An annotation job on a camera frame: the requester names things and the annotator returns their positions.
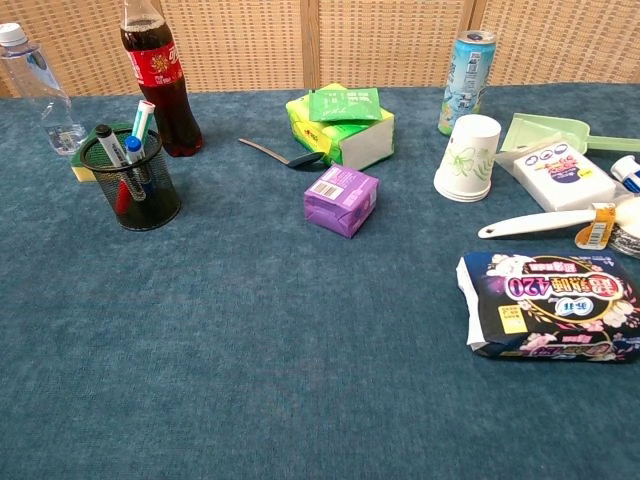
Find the cola bottle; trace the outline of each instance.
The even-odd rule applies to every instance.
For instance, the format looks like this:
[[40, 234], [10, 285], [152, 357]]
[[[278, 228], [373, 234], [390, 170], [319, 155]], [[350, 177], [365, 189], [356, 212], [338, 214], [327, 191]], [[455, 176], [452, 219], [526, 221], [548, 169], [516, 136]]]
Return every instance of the cola bottle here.
[[202, 148], [202, 134], [167, 22], [148, 0], [124, 0], [120, 36], [142, 94], [156, 106], [164, 149], [173, 157], [193, 155]]

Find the marker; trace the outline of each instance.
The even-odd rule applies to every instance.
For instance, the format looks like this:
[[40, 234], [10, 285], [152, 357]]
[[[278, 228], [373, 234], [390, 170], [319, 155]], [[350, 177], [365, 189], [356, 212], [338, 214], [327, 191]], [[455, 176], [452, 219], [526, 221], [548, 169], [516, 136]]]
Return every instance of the marker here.
[[626, 155], [611, 166], [611, 174], [633, 193], [640, 193], [640, 165], [636, 157]]
[[124, 180], [120, 179], [120, 183], [118, 184], [118, 193], [116, 193], [116, 203], [113, 206], [113, 209], [118, 215], [123, 215], [127, 213], [132, 200], [131, 193], [129, 193], [129, 187], [124, 183]]
[[149, 131], [155, 109], [156, 106], [151, 102], [147, 102], [146, 100], [140, 100], [140, 102], [138, 102], [138, 111], [136, 112], [136, 119], [133, 122], [131, 132], [134, 137], [140, 140], [142, 145], [144, 145], [144, 142], [147, 140], [147, 132]]
[[[127, 157], [124, 154], [124, 150], [120, 146], [120, 143], [114, 135], [111, 127], [108, 125], [98, 125], [95, 128], [95, 132], [96, 137], [98, 137], [98, 141], [102, 145], [102, 148], [104, 148], [104, 151], [107, 153], [107, 156], [114, 167], [124, 167], [129, 165]], [[127, 189], [134, 200], [140, 202], [147, 197], [140, 186], [140, 182], [138, 182], [138, 179], [133, 175], [133, 172], [124, 172], [121, 181], [126, 184]]]
[[[127, 159], [129, 160], [129, 164], [133, 165], [144, 158], [142, 142], [140, 142], [138, 137], [129, 135], [124, 139], [124, 146], [127, 149]], [[149, 166], [142, 165], [140, 168], [134, 168], [133, 170], [140, 179], [140, 184], [144, 191], [146, 193], [151, 193], [153, 191], [153, 186], [151, 185], [151, 172], [149, 170]]]

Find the white spatula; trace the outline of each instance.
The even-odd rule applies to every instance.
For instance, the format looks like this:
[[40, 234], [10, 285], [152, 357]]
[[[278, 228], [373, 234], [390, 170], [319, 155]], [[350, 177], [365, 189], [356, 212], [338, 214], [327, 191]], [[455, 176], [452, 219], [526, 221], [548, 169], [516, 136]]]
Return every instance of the white spatula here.
[[[478, 237], [495, 238], [519, 233], [544, 232], [588, 223], [595, 218], [595, 210], [536, 213], [487, 225], [480, 229]], [[640, 235], [640, 197], [625, 200], [616, 207], [616, 223], [629, 234], [636, 237]]]

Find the white plastic handle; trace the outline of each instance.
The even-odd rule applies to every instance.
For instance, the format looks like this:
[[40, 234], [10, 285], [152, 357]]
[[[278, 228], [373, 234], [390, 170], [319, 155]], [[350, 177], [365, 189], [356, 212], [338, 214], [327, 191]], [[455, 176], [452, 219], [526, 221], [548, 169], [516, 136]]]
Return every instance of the white plastic handle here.
[[595, 210], [536, 213], [487, 225], [480, 229], [478, 237], [495, 238], [518, 233], [543, 232], [591, 222], [594, 218], [596, 218]]

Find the pen holder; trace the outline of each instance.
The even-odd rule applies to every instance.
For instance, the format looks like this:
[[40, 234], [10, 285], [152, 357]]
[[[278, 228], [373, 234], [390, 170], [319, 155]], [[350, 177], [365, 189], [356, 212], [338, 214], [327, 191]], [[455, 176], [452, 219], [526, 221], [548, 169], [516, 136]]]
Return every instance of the pen holder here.
[[[114, 130], [122, 145], [130, 128]], [[114, 167], [97, 139], [80, 151], [80, 161], [93, 172], [121, 226], [129, 230], [152, 230], [175, 217], [180, 197], [173, 187], [162, 157], [162, 140], [149, 130], [145, 156], [131, 165]]]

